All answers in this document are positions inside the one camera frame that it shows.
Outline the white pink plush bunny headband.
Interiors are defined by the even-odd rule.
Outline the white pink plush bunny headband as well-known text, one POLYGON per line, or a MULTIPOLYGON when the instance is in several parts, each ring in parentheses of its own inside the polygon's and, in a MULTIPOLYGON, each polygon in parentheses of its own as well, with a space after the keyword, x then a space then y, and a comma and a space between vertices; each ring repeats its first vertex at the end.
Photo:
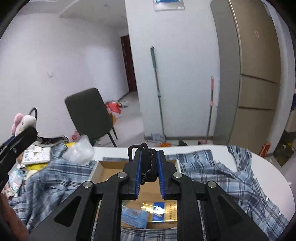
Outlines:
POLYGON ((11 128, 11 134, 16 137, 31 126, 35 128, 37 124, 37 118, 38 111, 36 107, 32 108, 28 115, 17 113, 14 118, 14 124, 11 128))

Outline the white cardboard box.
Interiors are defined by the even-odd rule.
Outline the white cardboard box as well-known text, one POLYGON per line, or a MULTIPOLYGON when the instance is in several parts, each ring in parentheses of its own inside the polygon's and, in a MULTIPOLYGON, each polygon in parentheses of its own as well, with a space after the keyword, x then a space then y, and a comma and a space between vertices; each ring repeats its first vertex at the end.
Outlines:
MULTIPOLYGON (((128 160, 105 160, 96 162, 89 180, 94 184, 107 181, 123 171, 128 160)), ((165 201, 160 192, 159 181, 137 185, 137 199, 122 202, 121 226, 137 229, 176 228, 178 222, 177 202, 165 201)))

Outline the gold cigarette box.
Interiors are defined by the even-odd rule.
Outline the gold cigarette box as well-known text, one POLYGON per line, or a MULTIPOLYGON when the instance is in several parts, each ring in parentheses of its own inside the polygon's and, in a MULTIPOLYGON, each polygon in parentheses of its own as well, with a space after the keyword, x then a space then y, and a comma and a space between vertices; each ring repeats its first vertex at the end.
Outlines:
POLYGON ((149 223, 176 223, 178 211, 176 201, 146 202, 141 206, 143 211, 148 212, 149 223))

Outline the blue tissue pack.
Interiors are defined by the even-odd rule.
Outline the blue tissue pack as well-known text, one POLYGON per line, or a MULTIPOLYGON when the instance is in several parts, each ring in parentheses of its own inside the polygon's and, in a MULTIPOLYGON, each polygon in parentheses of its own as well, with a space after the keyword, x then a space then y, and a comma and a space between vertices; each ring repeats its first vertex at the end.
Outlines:
POLYGON ((126 225, 146 229, 148 223, 149 213, 144 210, 136 210, 126 206, 122 206, 121 222, 126 225))

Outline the white paper booklet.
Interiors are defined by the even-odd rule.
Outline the white paper booklet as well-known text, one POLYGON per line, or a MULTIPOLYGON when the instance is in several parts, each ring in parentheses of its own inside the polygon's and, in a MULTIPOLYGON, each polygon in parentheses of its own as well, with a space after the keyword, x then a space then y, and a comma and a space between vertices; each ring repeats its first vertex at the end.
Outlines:
POLYGON ((25 150, 23 153, 22 164, 34 165, 44 164, 51 160, 51 148, 50 147, 38 147, 34 146, 33 149, 25 150))

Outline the clear plastic bag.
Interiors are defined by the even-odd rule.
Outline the clear plastic bag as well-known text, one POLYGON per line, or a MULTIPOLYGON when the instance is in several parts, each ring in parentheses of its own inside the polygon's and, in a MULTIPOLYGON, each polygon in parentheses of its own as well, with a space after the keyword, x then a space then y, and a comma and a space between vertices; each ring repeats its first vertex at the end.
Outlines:
POLYGON ((94 157, 94 149, 88 136, 83 135, 73 145, 68 147, 62 158, 78 164, 87 164, 94 157))

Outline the blue plaid shirt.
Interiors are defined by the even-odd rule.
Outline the blue plaid shirt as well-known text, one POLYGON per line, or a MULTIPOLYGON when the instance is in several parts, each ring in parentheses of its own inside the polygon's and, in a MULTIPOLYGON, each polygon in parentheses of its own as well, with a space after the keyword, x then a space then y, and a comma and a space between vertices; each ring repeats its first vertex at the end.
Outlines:
MULTIPOLYGON (((36 228, 60 205, 93 171, 96 162, 78 164, 62 158, 66 149, 53 149, 52 161, 31 176, 20 194, 9 201, 28 231, 36 228)), ((215 181, 233 197, 245 213, 261 228, 270 240, 276 240, 288 225, 288 219, 271 197, 260 186, 252 170, 253 154, 241 147, 227 148, 229 160, 236 170, 225 165, 225 158, 214 157, 212 151, 194 152, 165 149, 167 160, 178 160, 181 172, 192 180, 206 183, 215 181)))

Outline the dark chair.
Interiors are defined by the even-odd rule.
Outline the dark chair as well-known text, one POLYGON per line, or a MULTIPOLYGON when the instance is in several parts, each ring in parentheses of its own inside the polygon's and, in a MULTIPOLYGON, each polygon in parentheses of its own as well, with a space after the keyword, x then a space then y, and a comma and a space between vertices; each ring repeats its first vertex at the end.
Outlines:
POLYGON ((114 131, 113 117, 98 89, 90 88, 73 94, 65 99, 65 104, 79 135, 86 135, 92 145, 108 135, 113 146, 117 146, 110 133, 114 131))

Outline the red plastic bag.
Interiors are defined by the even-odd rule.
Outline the red plastic bag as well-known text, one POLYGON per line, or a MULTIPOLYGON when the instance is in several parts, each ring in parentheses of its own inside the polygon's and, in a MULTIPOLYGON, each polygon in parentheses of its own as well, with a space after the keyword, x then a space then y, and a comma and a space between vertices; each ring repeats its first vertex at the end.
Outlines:
POLYGON ((108 101, 105 105, 109 113, 121 114, 120 105, 117 101, 108 101))

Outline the dark wooden door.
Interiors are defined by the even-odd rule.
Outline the dark wooden door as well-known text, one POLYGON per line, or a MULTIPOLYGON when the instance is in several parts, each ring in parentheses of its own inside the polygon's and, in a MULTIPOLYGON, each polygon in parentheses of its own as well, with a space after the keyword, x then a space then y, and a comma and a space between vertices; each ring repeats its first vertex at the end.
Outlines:
POLYGON ((129 35, 120 37, 122 54, 125 63, 125 72, 128 82, 128 88, 130 92, 137 91, 137 83, 134 73, 133 59, 132 59, 132 50, 130 45, 129 35))

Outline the gold refrigerator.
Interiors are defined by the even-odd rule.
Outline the gold refrigerator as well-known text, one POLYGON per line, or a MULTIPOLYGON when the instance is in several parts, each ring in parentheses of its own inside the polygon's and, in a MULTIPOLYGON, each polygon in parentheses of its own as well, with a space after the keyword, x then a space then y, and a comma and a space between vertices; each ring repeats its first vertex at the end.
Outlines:
POLYGON ((213 142, 258 153, 267 142, 280 90, 280 48, 261 1, 212 1, 220 55, 213 142))

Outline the wall electrical panel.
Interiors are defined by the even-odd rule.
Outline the wall electrical panel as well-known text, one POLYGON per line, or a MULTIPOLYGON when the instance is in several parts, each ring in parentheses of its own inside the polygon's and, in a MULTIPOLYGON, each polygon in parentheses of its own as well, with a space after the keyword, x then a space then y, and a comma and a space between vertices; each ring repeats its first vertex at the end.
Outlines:
POLYGON ((182 0, 153 0, 154 11, 185 10, 182 0))

